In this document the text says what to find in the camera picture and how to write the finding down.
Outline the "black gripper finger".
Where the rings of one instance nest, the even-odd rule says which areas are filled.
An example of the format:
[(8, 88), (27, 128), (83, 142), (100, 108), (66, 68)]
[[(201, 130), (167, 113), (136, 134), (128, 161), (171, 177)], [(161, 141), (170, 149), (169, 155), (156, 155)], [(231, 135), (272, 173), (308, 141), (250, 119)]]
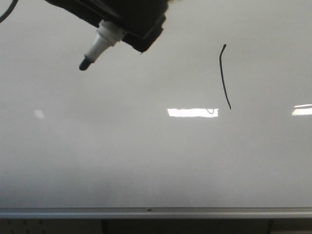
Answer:
[(110, 21), (126, 32), (123, 42), (140, 53), (147, 51), (163, 31), (167, 0), (49, 0), (90, 25)]

